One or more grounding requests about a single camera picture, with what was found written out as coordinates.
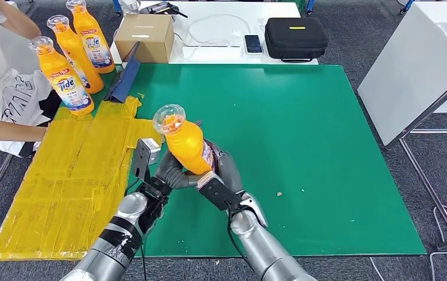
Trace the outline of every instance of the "black case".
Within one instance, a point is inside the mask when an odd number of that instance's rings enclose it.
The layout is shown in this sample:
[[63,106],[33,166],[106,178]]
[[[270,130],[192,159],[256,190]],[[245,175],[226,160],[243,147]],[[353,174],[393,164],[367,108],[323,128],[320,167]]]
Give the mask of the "black case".
[[317,18],[270,18],[265,42],[270,57],[294,61],[321,57],[329,40]]

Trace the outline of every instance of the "label sticker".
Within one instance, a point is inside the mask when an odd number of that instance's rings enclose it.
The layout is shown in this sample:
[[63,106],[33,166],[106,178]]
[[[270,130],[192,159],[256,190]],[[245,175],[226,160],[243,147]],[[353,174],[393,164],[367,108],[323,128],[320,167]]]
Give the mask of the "label sticker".
[[79,78],[81,79],[81,82],[83,84],[83,86],[86,89],[91,88],[91,85],[89,84],[89,81],[87,81],[87,78],[85,76],[84,71],[82,70],[82,67],[80,66],[80,64],[76,64],[74,63],[74,60],[72,60],[71,58],[71,53],[67,52],[67,51],[63,51],[63,53],[65,54],[65,57],[67,58],[68,62],[72,65],[72,67],[75,69],[75,72],[77,73],[77,75],[79,75]]
[[84,87],[74,76],[69,68],[50,76],[53,88],[71,111],[84,109],[92,103]]
[[110,51],[105,42],[95,34],[96,31],[96,29],[91,29],[81,32],[85,51],[94,67],[103,68],[110,66],[113,63]]
[[205,162],[210,165],[212,170],[215,170],[215,161],[213,160],[213,151],[207,142],[203,141],[203,152],[201,153]]

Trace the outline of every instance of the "white shirt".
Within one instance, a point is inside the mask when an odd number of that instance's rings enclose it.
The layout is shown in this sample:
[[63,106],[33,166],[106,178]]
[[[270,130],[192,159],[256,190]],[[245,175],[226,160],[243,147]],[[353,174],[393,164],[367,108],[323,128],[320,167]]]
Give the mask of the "white shirt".
[[[4,21],[6,17],[0,13],[0,23]],[[42,115],[39,101],[45,100],[50,91],[51,85],[41,71],[19,75],[12,69],[0,42],[0,121],[32,126],[49,121]],[[13,155],[18,155],[22,146],[23,142],[0,141],[0,150]]]

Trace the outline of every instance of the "gray carpet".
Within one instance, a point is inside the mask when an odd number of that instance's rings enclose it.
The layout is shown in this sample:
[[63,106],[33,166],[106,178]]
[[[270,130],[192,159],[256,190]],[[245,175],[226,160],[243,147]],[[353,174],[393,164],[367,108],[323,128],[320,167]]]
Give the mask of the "gray carpet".
[[[23,0],[17,1],[47,36],[51,36],[45,24],[49,16],[57,13],[69,15],[64,2],[36,0],[29,4]],[[120,22],[113,13],[111,2],[91,0],[88,3],[90,11],[97,17],[111,42]],[[330,39],[328,51],[320,62],[344,66],[352,87],[356,89],[399,24],[402,18],[398,14],[399,8],[395,1],[389,0],[317,0],[314,16],[321,20]],[[447,128],[447,114],[431,116],[422,127]],[[443,202],[447,204],[447,136],[411,135],[408,143]],[[399,144],[391,150],[381,148],[381,151],[427,251],[434,251],[441,237],[432,215],[430,197]],[[4,154],[0,153],[0,165],[3,159]],[[30,159],[14,159],[3,177],[0,185],[0,224],[29,163]],[[379,280],[367,257],[298,260],[320,281]],[[431,280],[427,256],[383,257],[374,260],[386,281]],[[73,265],[73,262],[1,262],[0,280],[57,280]],[[146,265],[149,280],[257,280],[240,259],[223,259],[218,265],[212,259],[148,259]],[[435,257],[435,269],[437,280],[447,280],[447,255]],[[141,278],[142,264],[140,260],[135,260],[123,280]]]

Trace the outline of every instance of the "person's arm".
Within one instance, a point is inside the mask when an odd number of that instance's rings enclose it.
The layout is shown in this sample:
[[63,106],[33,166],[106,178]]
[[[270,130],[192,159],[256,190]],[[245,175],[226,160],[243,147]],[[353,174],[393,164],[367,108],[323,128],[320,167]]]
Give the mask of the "person's arm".
[[40,142],[46,127],[26,126],[0,121],[0,141]]
[[6,17],[1,26],[27,39],[41,36],[39,27],[16,7],[0,0],[0,12]]

